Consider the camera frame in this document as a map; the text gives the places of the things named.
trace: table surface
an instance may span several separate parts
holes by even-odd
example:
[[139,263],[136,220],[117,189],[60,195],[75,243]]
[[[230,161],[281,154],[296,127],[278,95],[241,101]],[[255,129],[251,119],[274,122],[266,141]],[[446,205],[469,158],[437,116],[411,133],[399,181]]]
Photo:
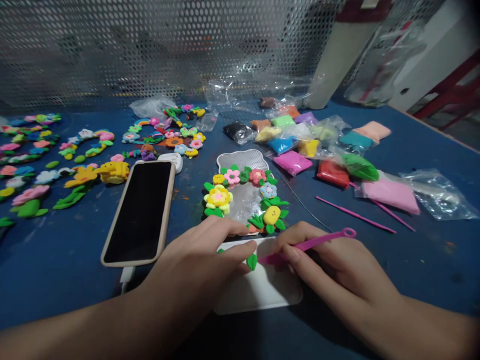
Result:
[[[313,113],[319,120],[338,114],[352,127],[369,121],[387,126],[392,134],[370,149],[367,159],[394,175],[412,169],[437,168],[480,209],[478,153],[388,106],[364,109],[330,102],[325,109]],[[60,134],[63,142],[83,128],[107,128],[115,133],[114,145],[90,158],[91,162],[102,164],[117,153],[135,148],[121,142],[122,134],[136,119],[130,109],[64,112],[62,118],[62,123],[51,129]],[[219,154],[250,148],[265,150],[254,143],[240,147],[228,139],[222,133],[222,125],[227,121],[220,117],[213,133],[205,134],[207,139],[198,157],[184,158],[183,170],[175,177],[167,243],[201,221],[202,184],[210,182],[216,173]],[[141,135],[151,131],[147,126]],[[9,141],[2,139],[1,144]],[[78,153],[83,154],[87,148],[86,144],[79,146]],[[56,146],[29,165],[37,174],[53,160],[60,161],[57,169],[75,165],[63,159],[58,151]],[[274,173],[278,172],[273,162],[266,160]],[[290,186],[316,217],[332,231],[354,228],[357,238],[375,255],[402,294],[452,311],[478,314],[479,220],[436,221],[421,205],[419,216],[394,211],[417,230],[411,232],[374,204],[356,199],[353,190],[340,190],[317,180],[317,166],[314,163],[297,177],[288,178]],[[43,208],[52,209],[58,199],[70,193],[70,189],[63,188],[65,181],[53,184]],[[282,181],[277,186],[282,199],[290,202],[288,225],[304,220],[321,227]],[[16,226],[0,244],[0,329],[72,311],[118,294],[121,270],[102,266],[100,254],[123,188],[123,184],[107,188],[101,183],[69,209],[50,210],[34,219],[17,219]],[[393,228],[397,234],[337,211],[315,200],[316,195]],[[9,213],[10,208],[11,201],[0,204],[0,217],[15,218]],[[141,268],[137,272],[139,278],[148,270],[148,266]],[[210,354],[213,344],[219,354],[228,352],[235,359],[299,355],[302,359],[317,359],[320,354],[327,359],[375,357],[307,288],[299,305],[228,316],[212,314],[178,349],[177,355]]]

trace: white clay board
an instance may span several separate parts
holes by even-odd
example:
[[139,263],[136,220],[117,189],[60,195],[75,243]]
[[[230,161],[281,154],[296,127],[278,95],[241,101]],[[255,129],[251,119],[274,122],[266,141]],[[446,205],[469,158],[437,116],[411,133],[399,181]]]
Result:
[[[258,258],[272,253],[275,237],[253,239]],[[218,249],[227,250],[250,240],[224,242]],[[302,301],[303,292],[298,278],[287,268],[275,271],[272,265],[258,263],[255,270],[230,282],[213,311],[218,315],[295,305]]]

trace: pink plastic tool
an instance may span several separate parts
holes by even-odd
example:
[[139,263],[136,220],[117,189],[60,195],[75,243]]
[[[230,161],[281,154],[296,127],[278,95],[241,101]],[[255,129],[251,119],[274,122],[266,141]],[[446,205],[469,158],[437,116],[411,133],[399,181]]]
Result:
[[[353,186],[355,189],[357,190],[360,190],[360,187],[357,186],[357,184],[351,182],[350,183],[351,186]],[[373,203],[375,205],[377,205],[380,209],[382,209],[384,212],[386,212],[388,215],[390,215],[392,218],[394,218],[395,220],[397,220],[399,223],[402,223],[403,225],[405,225],[407,228],[409,228],[410,230],[412,230],[413,232],[416,232],[417,230],[415,230],[413,227],[411,227],[410,225],[408,225],[405,221],[403,221],[401,218],[399,218],[397,215],[395,215],[388,207],[386,207],[385,205],[383,205],[381,202],[377,201],[377,200],[373,200],[373,199],[370,199],[371,201],[373,201]]]
[[[295,247],[305,252],[308,249],[311,249],[317,245],[323,244],[327,241],[330,241],[336,238],[353,238],[356,235],[357,235],[357,232],[355,230],[349,227],[345,227],[342,231],[332,232],[324,236],[311,238],[307,241],[304,241],[295,245]],[[262,265],[281,265],[287,261],[288,260],[285,257],[285,255],[281,252],[267,255],[258,259],[258,262]]]
[[360,220],[363,220],[364,222],[366,223],[369,223],[370,225],[373,225],[374,227],[377,227],[379,229],[383,229],[383,230],[387,230],[388,232],[392,233],[392,234],[396,234],[397,232],[395,230],[392,230],[391,228],[389,227],[386,227],[386,226],[383,226],[381,224],[379,224],[378,222],[375,222],[375,221],[372,221],[372,220],[369,220],[367,219],[366,217],[363,217],[359,214],[357,214],[356,212],[353,212],[353,211],[350,211],[344,207],[341,207],[341,206],[338,206],[338,205],[335,205],[334,203],[331,203],[330,201],[327,201],[325,199],[322,199],[321,197],[318,197],[318,196],[315,196],[315,199],[318,199],[320,201],[323,201],[324,203],[328,204],[328,205],[331,205],[335,208],[337,208],[338,210],[340,211],[343,211],[344,213],[347,213],[348,215],[351,215],[355,218],[358,218]]

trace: metal mesh wall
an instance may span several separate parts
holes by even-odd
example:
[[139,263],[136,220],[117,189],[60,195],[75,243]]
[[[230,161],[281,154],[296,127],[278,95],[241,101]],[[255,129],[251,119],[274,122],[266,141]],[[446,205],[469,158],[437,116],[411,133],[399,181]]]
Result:
[[[0,1],[0,111],[124,106],[159,92],[198,100],[211,78],[309,75],[344,2]],[[428,20],[442,2],[397,1],[388,26]]]

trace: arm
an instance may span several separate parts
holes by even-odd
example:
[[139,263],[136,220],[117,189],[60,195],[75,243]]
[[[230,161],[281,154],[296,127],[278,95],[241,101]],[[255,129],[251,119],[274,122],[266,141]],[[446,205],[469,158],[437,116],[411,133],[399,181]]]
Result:
[[386,359],[475,358],[476,319],[402,296],[358,240],[339,238],[314,248],[333,280],[307,254],[290,245],[325,235],[299,222],[283,232],[283,251],[298,275],[367,346]]
[[200,323],[256,242],[217,248],[243,224],[208,217],[167,246],[143,283],[129,293],[0,333],[0,359],[164,358]]

